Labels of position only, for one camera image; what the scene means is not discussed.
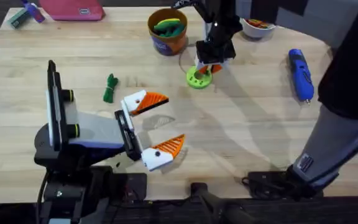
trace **green toy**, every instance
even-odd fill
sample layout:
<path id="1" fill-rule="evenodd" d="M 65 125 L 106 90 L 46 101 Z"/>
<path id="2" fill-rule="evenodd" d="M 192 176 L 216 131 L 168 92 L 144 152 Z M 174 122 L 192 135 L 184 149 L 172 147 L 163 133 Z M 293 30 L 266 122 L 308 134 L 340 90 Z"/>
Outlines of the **green toy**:
<path id="1" fill-rule="evenodd" d="M 186 72 L 187 84 L 193 88 L 202 89 L 207 87 L 212 82 L 212 73 L 207 70 L 205 74 L 197 71 L 195 66 L 192 66 Z"/>
<path id="2" fill-rule="evenodd" d="M 114 94 L 114 88 L 118 84 L 118 78 L 115 78 L 113 74 L 110 74 L 107 78 L 107 87 L 104 91 L 103 101 L 106 103 L 112 103 L 112 96 Z"/>
<path id="3" fill-rule="evenodd" d="M 176 36 L 176 35 L 179 35 L 184 29 L 185 29 L 185 25 L 179 24 L 179 25 L 175 28 L 175 30 L 172 32 L 171 37 L 174 37 L 174 36 Z"/>
<path id="4" fill-rule="evenodd" d="M 185 29 L 179 19 L 165 19 L 154 26 L 154 32 L 160 37 L 174 37 Z"/>
<path id="5" fill-rule="evenodd" d="M 154 26 L 154 31 L 156 32 L 166 32 L 167 29 L 171 28 L 171 27 L 176 27 L 179 24 L 181 24 L 180 21 L 165 21 L 165 22 L 161 22 L 157 25 Z"/>

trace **green object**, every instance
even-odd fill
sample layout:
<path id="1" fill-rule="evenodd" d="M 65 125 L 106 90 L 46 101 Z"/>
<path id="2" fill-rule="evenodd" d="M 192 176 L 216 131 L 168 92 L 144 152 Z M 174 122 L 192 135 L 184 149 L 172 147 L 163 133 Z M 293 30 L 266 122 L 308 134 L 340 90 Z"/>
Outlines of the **green object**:
<path id="1" fill-rule="evenodd" d="M 165 37 L 171 37 L 172 36 L 172 31 L 171 30 L 168 30 L 166 33 L 165 33 Z"/>
<path id="2" fill-rule="evenodd" d="M 114 88 L 118 84 L 118 78 L 115 78 L 113 74 L 110 74 L 107 78 L 107 87 L 104 91 L 103 101 L 106 103 L 112 103 L 112 96 L 114 94 Z"/>
<path id="3" fill-rule="evenodd" d="M 166 32 L 170 27 L 176 27 L 181 24 L 180 21 L 165 21 L 154 26 L 154 32 Z"/>
<path id="4" fill-rule="evenodd" d="M 196 70 L 195 66 L 192 66 L 186 72 L 186 80 L 189 86 L 202 89 L 207 87 L 212 82 L 212 73 L 207 70 L 206 74 L 202 74 Z"/>
<path id="5" fill-rule="evenodd" d="M 19 28 L 23 23 L 30 19 L 31 15 L 26 9 L 21 9 L 19 12 L 14 14 L 9 20 L 8 23 L 15 29 Z"/>
<path id="6" fill-rule="evenodd" d="M 174 36 L 176 36 L 176 35 L 179 35 L 184 29 L 185 29 L 185 25 L 179 24 L 179 25 L 175 28 L 175 30 L 172 32 L 171 37 L 174 37 Z"/>

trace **green ring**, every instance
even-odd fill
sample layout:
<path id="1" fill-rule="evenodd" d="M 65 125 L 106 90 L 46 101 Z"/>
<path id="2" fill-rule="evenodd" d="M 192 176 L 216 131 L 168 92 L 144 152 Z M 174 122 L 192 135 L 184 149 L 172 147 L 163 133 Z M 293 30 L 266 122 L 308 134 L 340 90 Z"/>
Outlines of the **green ring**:
<path id="1" fill-rule="evenodd" d="M 189 86 L 202 89 L 207 87 L 212 82 L 212 73 L 211 71 L 207 70 L 206 74 L 200 74 L 201 78 L 196 78 L 197 69 L 195 66 L 192 66 L 186 72 L 186 81 Z"/>

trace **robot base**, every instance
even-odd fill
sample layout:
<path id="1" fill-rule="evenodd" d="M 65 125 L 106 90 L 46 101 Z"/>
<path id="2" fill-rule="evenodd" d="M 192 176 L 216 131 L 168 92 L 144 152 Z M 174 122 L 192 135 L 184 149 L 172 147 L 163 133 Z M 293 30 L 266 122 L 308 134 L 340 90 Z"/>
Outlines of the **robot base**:
<path id="1" fill-rule="evenodd" d="M 289 179 L 284 171 L 250 172 L 248 177 L 243 178 L 242 183 L 248 187 L 252 198 L 260 200 L 323 197 L 323 191 L 315 192 L 307 185 Z"/>
<path id="2" fill-rule="evenodd" d="M 206 74 L 199 73 L 197 72 L 196 67 L 192 66 L 186 72 L 186 81 L 187 84 L 193 88 L 206 88 L 212 82 L 212 73 L 209 70 L 207 70 Z"/>

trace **green rope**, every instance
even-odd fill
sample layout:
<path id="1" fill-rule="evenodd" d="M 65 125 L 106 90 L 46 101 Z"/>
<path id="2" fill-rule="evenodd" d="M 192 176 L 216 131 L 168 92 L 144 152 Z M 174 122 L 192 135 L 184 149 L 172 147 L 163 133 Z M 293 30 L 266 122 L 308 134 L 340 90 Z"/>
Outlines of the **green rope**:
<path id="1" fill-rule="evenodd" d="M 107 87 L 104 91 L 103 101 L 106 103 L 112 103 L 112 96 L 114 94 L 114 88 L 118 83 L 118 78 L 115 78 L 114 75 L 110 74 L 107 78 Z"/>

